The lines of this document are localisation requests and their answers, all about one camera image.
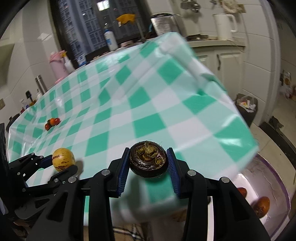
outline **white kettle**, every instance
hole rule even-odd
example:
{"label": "white kettle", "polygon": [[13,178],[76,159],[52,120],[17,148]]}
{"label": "white kettle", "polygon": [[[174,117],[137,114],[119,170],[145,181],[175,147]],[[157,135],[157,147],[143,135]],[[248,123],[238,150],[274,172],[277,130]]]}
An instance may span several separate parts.
{"label": "white kettle", "polygon": [[[216,22],[218,39],[220,40],[233,40],[232,33],[237,32],[237,22],[232,14],[217,13],[213,14]],[[232,18],[234,29],[231,29],[230,19]]]}

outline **white cabinet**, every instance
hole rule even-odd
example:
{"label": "white cabinet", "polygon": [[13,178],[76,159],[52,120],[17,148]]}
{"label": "white cabinet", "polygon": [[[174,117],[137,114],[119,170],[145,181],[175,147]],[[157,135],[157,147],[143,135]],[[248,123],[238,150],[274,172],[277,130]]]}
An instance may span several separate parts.
{"label": "white cabinet", "polygon": [[214,48],[212,47],[203,47],[203,48],[194,48],[194,51],[198,57],[198,60],[205,65],[210,71],[214,74],[216,70],[216,64],[213,61],[214,56]]}
{"label": "white cabinet", "polygon": [[234,100],[242,89],[243,47],[197,47],[194,51],[199,61],[218,77]]}

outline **brown fruit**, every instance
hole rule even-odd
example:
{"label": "brown fruit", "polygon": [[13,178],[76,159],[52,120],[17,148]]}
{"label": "brown fruit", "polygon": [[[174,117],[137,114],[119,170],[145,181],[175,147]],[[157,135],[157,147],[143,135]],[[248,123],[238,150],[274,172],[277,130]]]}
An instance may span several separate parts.
{"label": "brown fruit", "polygon": [[168,168],[165,150],[155,142],[142,141],[131,147],[130,169],[145,178],[159,177]]}
{"label": "brown fruit", "polygon": [[54,124],[58,125],[61,122],[60,118],[55,118],[54,119]]}
{"label": "brown fruit", "polygon": [[47,131],[49,131],[49,129],[51,128],[50,124],[48,124],[48,123],[46,123],[44,127]]}
{"label": "brown fruit", "polygon": [[270,201],[268,197],[261,197],[255,203],[253,209],[258,218],[263,218],[270,208]]}
{"label": "brown fruit", "polygon": [[247,196],[247,190],[245,188],[237,188],[241,195],[243,195],[244,198]]}
{"label": "brown fruit", "polygon": [[55,121],[54,120],[55,120],[54,118],[50,119],[49,123],[51,124],[51,126],[55,126]]}
{"label": "brown fruit", "polygon": [[58,172],[74,164],[75,158],[72,151],[69,149],[59,148],[54,151],[52,155],[52,165]]}

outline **white bottle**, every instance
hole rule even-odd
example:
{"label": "white bottle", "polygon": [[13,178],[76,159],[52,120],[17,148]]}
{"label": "white bottle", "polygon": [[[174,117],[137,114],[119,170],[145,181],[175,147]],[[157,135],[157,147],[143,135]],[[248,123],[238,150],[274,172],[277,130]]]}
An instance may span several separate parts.
{"label": "white bottle", "polygon": [[65,54],[64,56],[64,60],[65,60],[65,67],[66,67],[66,70],[68,71],[69,74],[71,74],[73,71],[75,71],[71,61],[69,60],[68,56]]}
{"label": "white bottle", "polygon": [[39,91],[39,89],[37,89],[36,100],[39,100],[41,97],[42,97],[42,93]]}
{"label": "white bottle", "polygon": [[117,45],[114,33],[112,31],[109,31],[108,28],[106,28],[106,27],[105,27],[104,36],[105,36],[105,39],[106,39],[106,42],[107,42],[107,45],[108,45],[110,51],[118,49],[118,45]]}

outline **stainless steel container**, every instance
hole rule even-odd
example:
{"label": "stainless steel container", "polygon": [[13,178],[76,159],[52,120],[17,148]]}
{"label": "stainless steel container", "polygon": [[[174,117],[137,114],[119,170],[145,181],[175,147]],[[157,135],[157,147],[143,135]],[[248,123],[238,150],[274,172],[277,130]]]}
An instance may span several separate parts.
{"label": "stainless steel container", "polygon": [[38,86],[38,89],[39,91],[44,95],[48,90],[43,82],[43,79],[41,77],[41,75],[38,75],[36,78],[35,78],[35,81],[36,81],[36,84]]}
{"label": "stainless steel container", "polygon": [[158,36],[168,32],[177,32],[183,37],[187,37],[186,29],[180,15],[158,13],[151,16],[151,22]]}

